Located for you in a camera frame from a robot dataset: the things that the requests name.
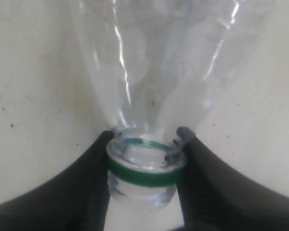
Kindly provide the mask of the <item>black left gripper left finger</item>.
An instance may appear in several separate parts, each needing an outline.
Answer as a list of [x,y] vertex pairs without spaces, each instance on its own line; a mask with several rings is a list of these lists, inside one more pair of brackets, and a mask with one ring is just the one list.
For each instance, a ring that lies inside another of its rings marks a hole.
[[102,132],[72,165],[41,186],[0,204],[0,231],[103,231],[110,195]]

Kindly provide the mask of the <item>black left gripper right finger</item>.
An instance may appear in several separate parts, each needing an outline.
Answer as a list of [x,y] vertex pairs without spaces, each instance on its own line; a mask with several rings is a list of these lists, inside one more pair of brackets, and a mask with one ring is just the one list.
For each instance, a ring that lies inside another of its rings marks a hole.
[[289,197],[230,167],[186,127],[187,164],[178,184],[185,231],[289,231]]

